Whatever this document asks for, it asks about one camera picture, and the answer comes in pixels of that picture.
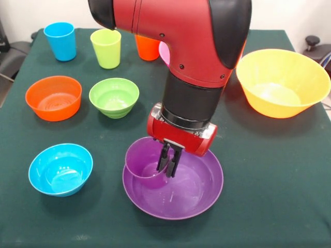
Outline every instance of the red robot arm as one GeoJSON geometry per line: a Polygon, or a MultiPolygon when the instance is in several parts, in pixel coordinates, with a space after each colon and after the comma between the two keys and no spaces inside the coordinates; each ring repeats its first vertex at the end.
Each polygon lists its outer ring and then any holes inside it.
{"type": "Polygon", "coordinates": [[[210,123],[219,97],[242,55],[251,0],[88,0],[94,19],[109,28],[158,39],[170,49],[162,104],[152,109],[150,136],[164,143],[158,168],[174,176],[180,152],[203,156],[217,127],[210,123]]]}

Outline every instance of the white wall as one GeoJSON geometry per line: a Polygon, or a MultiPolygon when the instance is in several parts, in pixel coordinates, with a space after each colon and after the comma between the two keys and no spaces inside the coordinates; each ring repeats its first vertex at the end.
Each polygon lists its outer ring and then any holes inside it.
{"type": "MultiPolygon", "coordinates": [[[[252,1],[251,28],[285,29],[299,52],[310,34],[319,36],[322,43],[331,43],[331,0],[252,1]]],[[[55,21],[68,21],[76,27],[99,27],[87,0],[0,0],[0,18],[11,42],[30,40],[31,33],[55,21]]]]}

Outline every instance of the orange cup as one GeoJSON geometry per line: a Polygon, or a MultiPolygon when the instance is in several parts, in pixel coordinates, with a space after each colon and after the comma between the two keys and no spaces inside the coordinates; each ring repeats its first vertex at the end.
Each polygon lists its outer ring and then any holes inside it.
{"type": "Polygon", "coordinates": [[[140,35],[134,35],[134,37],[136,38],[138,55],[141,59],[146,61],[152,61],[160,56],[159,40],[154,40],[140,35]]]}
{"type": "Polygon", "coordinates": [[[73,116],[81,105],[82,86],[68,76],[50,76],[34,83],[25,94],[27,105],[43,120],[73,116]]]}

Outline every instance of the green cup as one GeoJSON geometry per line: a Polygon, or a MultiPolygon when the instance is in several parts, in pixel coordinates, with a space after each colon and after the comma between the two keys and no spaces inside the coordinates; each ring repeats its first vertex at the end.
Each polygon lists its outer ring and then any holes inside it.
{"type": "Polygon", "coordinates": [[[116,30],[99,29],[91,34],[91,42],[99,65],[113,69],[121,60],[121,34],[116,30]]]}
{"type": "Polygon", "coordinates": [[[89,100],[104,115],[119,119],[126,116],[139,97],[137,85],[127,79],[105,79],[89,91],[89,100]]]}

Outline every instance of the dark green table cover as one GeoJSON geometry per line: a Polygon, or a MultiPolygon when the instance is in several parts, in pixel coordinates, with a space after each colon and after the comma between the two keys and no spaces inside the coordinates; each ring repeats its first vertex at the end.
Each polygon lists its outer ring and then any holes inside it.
{"type": "MultiPolygon", "coordinates": [[[[139,59],[132,34],[123,33],[122,61],[101,69],[89,40],[77,29],[77,57],[57,62],[40,31],[0,110],[0,247],[331,247],[331,124],[321,104],[291,119],[272,119],[247,103],[233,74],[213,117],[212,151],[224,170],[224,188],[204,214],[164,221],[136,208],[122,186],[127,148],[146,136],[152,106],[161,101],[167,68],[139,59]],[[62,122],[39,119],[25,103],[38,79],[67,75],[83,87],[79,112],[62,122]],[[130,79],[140,98],[119,120],[89,102],[90,88],[112,77],[130,79]],[[93,173],[72,197],[42,195],[28,168],[59,143],[86,147],[93,173]]],[[[284,31],[252,30],[245,53],[292,50],[284,31]]]]}

